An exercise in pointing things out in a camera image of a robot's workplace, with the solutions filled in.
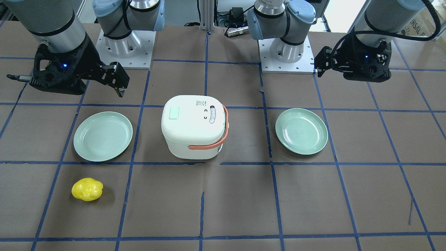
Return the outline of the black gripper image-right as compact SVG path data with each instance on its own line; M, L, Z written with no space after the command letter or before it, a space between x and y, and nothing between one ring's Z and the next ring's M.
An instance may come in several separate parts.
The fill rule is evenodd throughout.
M349 35L336 49L324 46L314 58L317 77L330 69L343 73L349 81L381 83L391 78L389 63L392 47L386 40L378 41L377 47L363 44L355 35Z

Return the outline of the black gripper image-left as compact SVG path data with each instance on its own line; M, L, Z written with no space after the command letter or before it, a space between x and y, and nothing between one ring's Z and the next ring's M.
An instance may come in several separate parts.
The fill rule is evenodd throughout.
M124 97L130 81L119 62L105 65L100 60L88 35L77 48L65 53L50 52L49 46L41 43L35 54L32 75L7 74L7 78L27 82L43 92L69 95L83 95L86 90L83 80L93 80L113 88L119 98Z

